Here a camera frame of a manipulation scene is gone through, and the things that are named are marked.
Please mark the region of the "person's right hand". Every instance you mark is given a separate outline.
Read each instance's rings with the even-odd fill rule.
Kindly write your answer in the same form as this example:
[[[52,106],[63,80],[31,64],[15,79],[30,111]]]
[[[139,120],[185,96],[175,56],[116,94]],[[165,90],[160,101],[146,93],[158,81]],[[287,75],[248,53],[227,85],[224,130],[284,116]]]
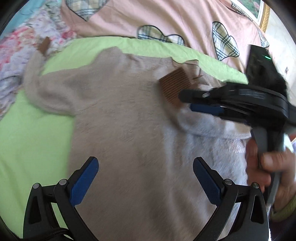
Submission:
[[[295,196],[295,154],[286,149],[259,156],[255,140],[250,139],[246,145],[246,162],[247,183],[258,183],[262,192],[271,185],[271,174],[281,173],[273,206],[276,212],[283,210]]]

